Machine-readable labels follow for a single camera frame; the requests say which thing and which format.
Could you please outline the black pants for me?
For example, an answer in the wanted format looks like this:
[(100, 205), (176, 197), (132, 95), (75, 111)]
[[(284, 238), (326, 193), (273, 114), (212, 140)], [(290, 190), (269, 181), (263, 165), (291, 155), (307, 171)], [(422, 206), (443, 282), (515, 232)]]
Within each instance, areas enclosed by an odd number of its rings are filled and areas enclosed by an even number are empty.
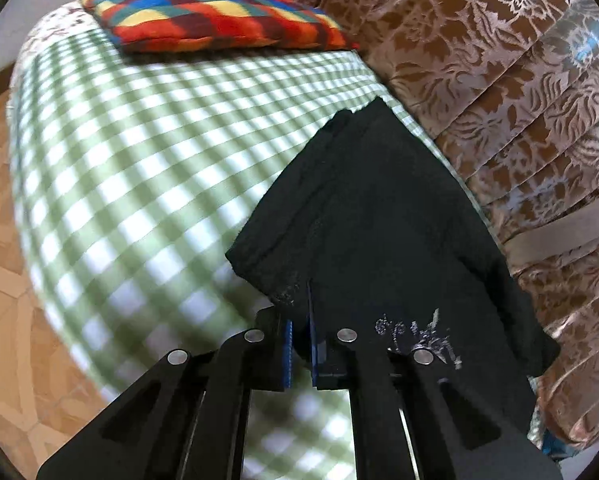
[(228, 249), (234, 273), (305, 325), (383, 324), (429, 346), (521, 431), (531, 378), (560, 347), (458, 181), (383, 100), (340, 110), (266, 192)]

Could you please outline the brown floral curtain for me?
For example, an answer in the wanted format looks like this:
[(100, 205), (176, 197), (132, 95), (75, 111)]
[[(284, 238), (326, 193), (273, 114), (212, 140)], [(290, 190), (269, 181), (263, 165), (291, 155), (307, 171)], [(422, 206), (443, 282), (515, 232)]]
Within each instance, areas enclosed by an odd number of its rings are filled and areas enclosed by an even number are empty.
[[(599, 198), (595, 0), (298, 1), (358, 41), (503, 249)], [(543, 421), (587, 448), (599, 441), (599, 237), (512, 273), (561, 346), (539, 382)]]

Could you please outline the multicolour plaid pillow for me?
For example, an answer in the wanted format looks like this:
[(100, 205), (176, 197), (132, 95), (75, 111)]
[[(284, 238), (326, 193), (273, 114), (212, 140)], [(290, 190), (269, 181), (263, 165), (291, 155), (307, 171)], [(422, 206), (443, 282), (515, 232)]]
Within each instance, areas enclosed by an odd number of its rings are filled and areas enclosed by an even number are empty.
[(79, 0), (123, 52), (355, 50), (323, 11), (296, 0)]

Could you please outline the beige curtain tieback band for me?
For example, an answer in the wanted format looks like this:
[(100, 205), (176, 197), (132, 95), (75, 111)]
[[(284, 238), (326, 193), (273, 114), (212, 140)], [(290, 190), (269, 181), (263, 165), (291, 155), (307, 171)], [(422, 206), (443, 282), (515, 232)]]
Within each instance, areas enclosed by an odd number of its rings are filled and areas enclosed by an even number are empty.
[(516, 272), (570, 252), (598, 237), (599, 198), (561, 219), (516, 235), (505, 243), (505, 254), (509, 267)]

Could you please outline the green white checkered bedsheet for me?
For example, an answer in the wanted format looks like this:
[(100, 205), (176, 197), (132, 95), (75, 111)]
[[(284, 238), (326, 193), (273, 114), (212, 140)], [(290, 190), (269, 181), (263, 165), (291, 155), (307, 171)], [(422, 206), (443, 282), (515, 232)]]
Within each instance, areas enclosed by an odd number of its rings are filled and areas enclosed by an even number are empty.
[(10, 90), (25, 265), (106, 400), (168, 351), (213, 350), (253, 322), (265, 298), (226, 251), (336, 112), (381, 98), (425, 139), (355, 52), (126, 55), (77, 2), (28, 33)]

